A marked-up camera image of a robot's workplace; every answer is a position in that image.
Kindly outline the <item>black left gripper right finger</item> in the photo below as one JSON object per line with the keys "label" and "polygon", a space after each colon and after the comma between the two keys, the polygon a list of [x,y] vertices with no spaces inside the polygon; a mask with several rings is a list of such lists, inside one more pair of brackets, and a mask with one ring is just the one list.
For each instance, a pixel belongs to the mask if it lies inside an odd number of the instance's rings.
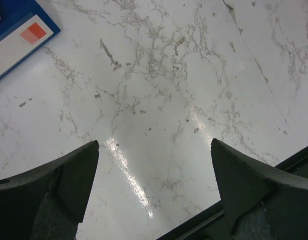
{"label": "black left gripper right finger", "polygon": [[211,158],[229,234],[236,240],[308,240],[308,178],[213,139]]}

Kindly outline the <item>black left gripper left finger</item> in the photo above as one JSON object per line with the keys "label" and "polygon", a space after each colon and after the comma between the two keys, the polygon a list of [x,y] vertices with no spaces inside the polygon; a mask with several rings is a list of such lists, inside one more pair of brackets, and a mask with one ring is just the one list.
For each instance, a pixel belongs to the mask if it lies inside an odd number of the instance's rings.
{"label": "black left gripper left finger", "polygon": [[73,240],[83,222],[99,144],[0,180],[0,240]]}

